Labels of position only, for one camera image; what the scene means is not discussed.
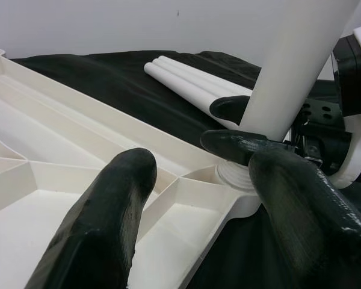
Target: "white rod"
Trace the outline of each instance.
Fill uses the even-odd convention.
[[[188,82],[200,87],[201,89],[204,89],[207,92],[210,92],[212,95],[216,96],[216,98],[223,98],[225,96],[233,96],[234,95],[233,92],[228,89],[225,89],[219,85],[213,84],[199,76],[190,74],[186,70],[183,70],[176,66],[168,64],[161,59],[155,59],[152,61],[152,63],[171,72],[172,74],[175,74],[176,76],[183,78],[184,80],[187,80]]]
[[[235,123],[229,122],[227,120],[222,120],[217,117],[214,117],[210,111],[209,107],[217,97],[210,92],[207,92],[204,89],[176,76],[169,71],[153,64],[146,63],[144,66],[144,71],[154,77],[156,80],[167,86],[169,89],[174,91],[183,97],[186,101],[190,102],[198,109],[202,110],[204,113],[215,119],[217,122],[229,129],[238,129],[238,125]]]
[[[171,58],[168,58],[166,56],[160,56],[158,59],[163,62],[166,62],[168,64],[171,64],[175,67],[178,67],[179,69],[182,69],[188,73],[191,73],[192,75],[203,78],[215,85],[219,85],[222,88],[231,91],[232,95],[248,95],[248,96],[250,96],[252,93],[252,90],[250,90],[250,89],[247,89],[243,86],[240,86],[238,84],[227,81],[225,79],[222,79],[222,78],[212,75],[210,73],[204,72],[202,70],[196,69],[196,68],[186,65],[184,63],[178,62],[176,60],[172,60]]]
[[[359,0],[290,0],[240,130],[281,141]]]

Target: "white wall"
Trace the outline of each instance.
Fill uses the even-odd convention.
[[[262,65],[286,0],[0,0],[10,58],[142,49],[223,51]],[[361,3],[345,32],[361,26]]]

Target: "plastic compartment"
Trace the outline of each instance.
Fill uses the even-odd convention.
[[[100,169],[138,146],[154,153],[158,179],[129,288],[185,287],[224,224],[257,210],[257,195],[215,184],[219,158],[0,57],[0,288],[23,288]]]

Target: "white plastic pole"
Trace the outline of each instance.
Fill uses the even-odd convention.
[[[222,88],[224,88],[228,91],[231,91],[232,95],[248,95],[248,96],[250,96],[252,93],[252,90],[250,90],[250,89],[247,89],[243,86],[240,86],[238,84],[227,81],[225,79],[222,79],[222,78],[212,75],[210,73],[204,72],[202,70],[196,69],[196,68],[186,65],[184,63],[178,62],[176,60],[172,60],[171,58],[168,58],[166,56],[160,56],[158,59],[163,62],[166,62],[172,66],[178,67],[179,69],[182,69],[192,75],[203,78],[215,85],[219,85]]]
[[[195,84],[196,86],[200,87],[201,89],[204,89],[207,92],[210,92],[212,95],[216,96],[216,98],[223,98],[225,96],[233,96],[234,95],[233,92],[228,89],[222,88],[219,85],[209,82],[199,76],[190,74],[186,70],[183,70],[176,66],[168,64],[163,60],[155,59],[152,61],[152,63],[171,72],[172,74],[175,74],[176,76],[183,78],[184,80],[187,80],[188,82],[190,82],[192,84]]]
[[[144,71],[175,93],[179,94],[185,100],[202,110],[204,113],[218,121],[226,128],[238,129],[238,125],[235,123],[219,119],[210,113],[209,107],[211,103],[217,99],[215,95],[153,63],[146,63],[144,66]]]
[[[281,141],[360,0],[290,0],[240,130]]]

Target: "black cloth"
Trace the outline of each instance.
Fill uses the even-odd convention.
[[[260,67],[221,52],[136,51],[87,56],[45,55],[15,61],[201,147],[201,133],[223,127],[144,73],[144,64],[160,55],[250,89],[261,71]],[[310,97],[338,101],[331,81],[318,81]],[[344,192],[361,211],[361,185],[354,184]],[[255,215],[227,223],[188,288],[292,286],[290,269],[276,244],[265,208],[261,206]]]

